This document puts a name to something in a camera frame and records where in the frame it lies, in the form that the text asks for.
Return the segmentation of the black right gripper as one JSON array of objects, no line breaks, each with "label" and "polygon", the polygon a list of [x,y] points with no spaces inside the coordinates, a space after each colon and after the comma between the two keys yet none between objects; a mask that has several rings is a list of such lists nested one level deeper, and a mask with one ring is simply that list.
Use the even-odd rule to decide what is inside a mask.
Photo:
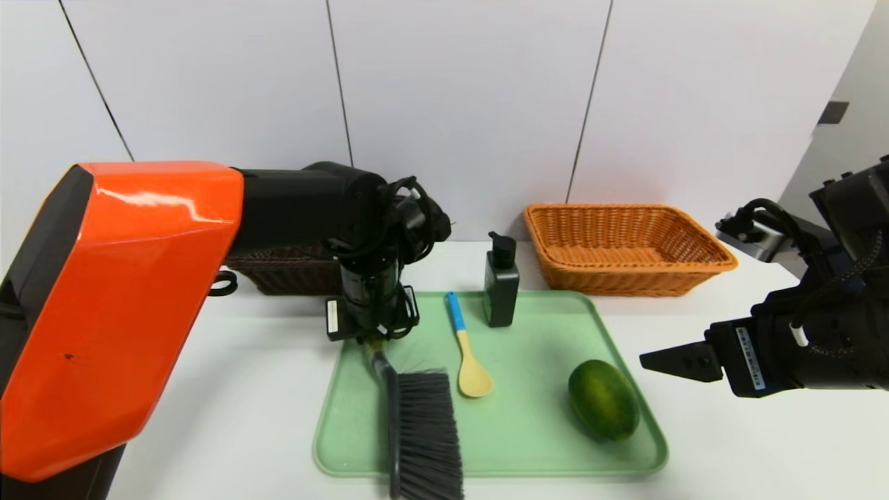
[{"label": "black right gripper", "polygon": [[786,390],[819,388],[813,345],[822,335],[822,309],[809,310],[802,322],[807,345],[798,344],[791,322],[796,301],[764,301],[747,316],[718,321],[705,341],[643,353],[644,369],[702,383],[723,380],[734,395],[764,398]]}]

